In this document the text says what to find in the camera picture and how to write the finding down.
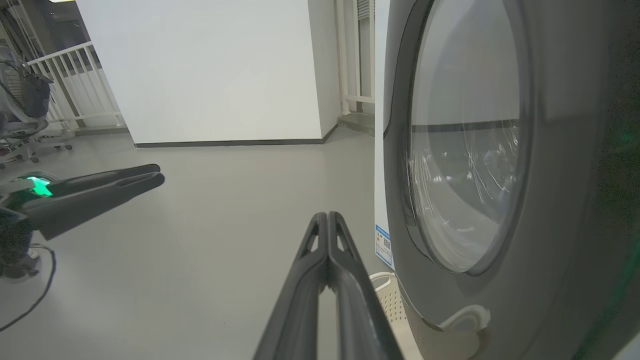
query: laundry basket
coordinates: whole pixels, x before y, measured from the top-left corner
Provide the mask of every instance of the laundry basket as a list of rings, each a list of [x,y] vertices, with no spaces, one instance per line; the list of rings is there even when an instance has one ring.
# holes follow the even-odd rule
[[[372,282],[380,279],[387,279],[387,281],[376,288],[376,294],[378,294],[380,304],[385,310],[385,315],[400,346],[404,360],[422,360],[409,321],[406,319],[396,275],[392,272],[379,272],[369,276],[369,280]]]

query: gray floor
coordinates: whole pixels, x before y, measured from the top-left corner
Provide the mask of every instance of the gray floor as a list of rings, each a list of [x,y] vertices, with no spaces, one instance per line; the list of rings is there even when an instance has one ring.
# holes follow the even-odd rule
[[[350,113],[338,118],[338,125],[369,136],[376,136],[375,123],[375,116],[367,113]]]
[[[0,334],[3,359],[251,359],[311,216],[340,211],[370,274],[373,143],[338,128],[324,145],[136,150],[129,135],[84,136],[72,152],[7,164],[60,177],[157,163],[160,188],[49,243],[53,287]],[[0,279],[0,324],[48,274]],[[335,296],[321,295],[319,358],[335,359]]]

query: baseboard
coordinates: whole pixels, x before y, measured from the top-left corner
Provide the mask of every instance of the baseboard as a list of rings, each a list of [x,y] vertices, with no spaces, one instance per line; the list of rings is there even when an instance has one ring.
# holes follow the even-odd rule
[[[76,136],[128,134],[129,129],[126,126],[79,127],[74,129],[74,133]]]
[[[194,147],[194,146],[251,146],[251,145],[320,145],[333,134],[338,124],[329,130],[322,139],[283,139],[283,140],[230,140],[212,142],[145,142],[137,143],[139,149],[150,147]]]

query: washing machine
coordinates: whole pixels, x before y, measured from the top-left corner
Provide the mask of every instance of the washing machine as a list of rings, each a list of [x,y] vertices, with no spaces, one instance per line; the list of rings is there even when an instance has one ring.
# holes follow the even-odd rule
[[[638,333],[639,8],[390,2],[384,185],[424,359],[611,359]]]

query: chair base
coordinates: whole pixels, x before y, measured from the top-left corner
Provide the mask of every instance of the chair base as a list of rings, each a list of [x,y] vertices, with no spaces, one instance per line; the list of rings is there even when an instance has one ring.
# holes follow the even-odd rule
[[[68,142],[38,142],[30,138],[24,139],[23,141],[15,142],[5,147],[5,149],[9,149],[10,152],[0,156],[0,170],[4,169],[4,163],[9,162],[12,159],[29,159],[33,163],[38,163],[40,162],[40,159],[37,158],[39,150],[50,147],[55,147],[57,149],[64,147],[67,150],[72,149]]]

